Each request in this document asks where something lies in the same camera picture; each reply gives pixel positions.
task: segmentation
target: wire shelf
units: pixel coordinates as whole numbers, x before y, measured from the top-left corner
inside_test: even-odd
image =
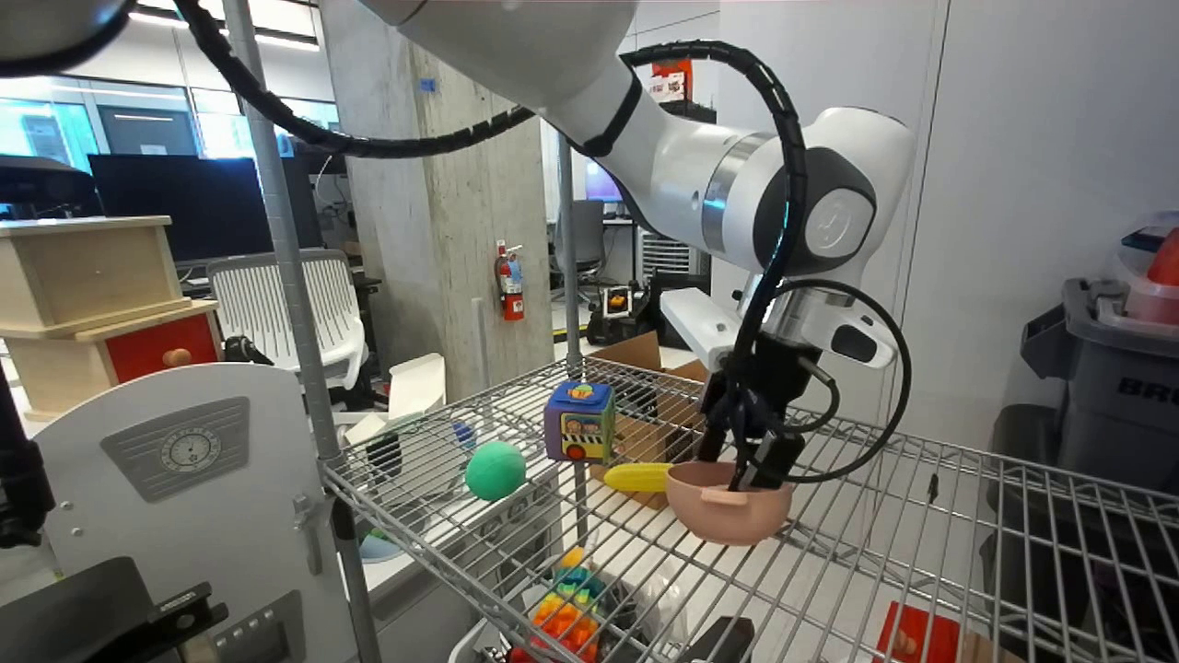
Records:
[[[691,457],[699,384],[590,361],[615,387],[627,457]],[[542,453],[563,366],[357,445],[326,484],[536,661],[593,661],[537,634],[553,566],[582,542],[604,583],[601,661],[683,661],[715,620],[756,625],[756,663],[913,661],[955,624],[957,661],[1179,661],[1179,501],[1030,460],[901,436],[839,484],[796,485],[760,545],[712,545],[672,510],[613,495]],[[527,484],[499,505],[460,490],[472,443],[504,438]],[[799,472],[839,468],[877,426],[834,420]]]

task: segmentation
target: green ball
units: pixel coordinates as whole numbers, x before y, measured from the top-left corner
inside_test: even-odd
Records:
[[[514,443],[483,443],[477,445],[466,484],[481,501],[508,496],[524,485],[524,453]]]

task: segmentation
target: red fire extinguisher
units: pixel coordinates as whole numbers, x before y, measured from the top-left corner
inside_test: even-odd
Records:
[[[521,246],[508,246],[504,241],[496,251],[496,275],[503,290],[503,318],[524,321],[524,268],[521,268]]]

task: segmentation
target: computer monitor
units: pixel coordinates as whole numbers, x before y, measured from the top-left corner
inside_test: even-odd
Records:
[[[109,214],[175,216],[168,237],[182,265],[272,251],[260,170],[251,157],[94,154],[88,163]],[[286,170],[299,242],[322,246],[317,214],[305,190],[305,170],[297,163],[287,163]]]

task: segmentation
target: white wall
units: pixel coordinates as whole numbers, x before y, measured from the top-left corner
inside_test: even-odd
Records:
[[[920,136],[865,281],[913,343],[909,430],[987,445],[1008,400],[1056,400],[1020,367],[1024,321],[1179,197],[1176,25],[1171,0],[722,0],[722,36],[772,59],[805,117],[865,103]],[[768,127],[729,79],[719,107]]]
[[[336,101],[327,57],[263,43],[266,86],[277,96]],[[96,59],[73,68],[79,79],[177,86],[177,87],[228,87],[187,31],[130,22],[121,36]]]

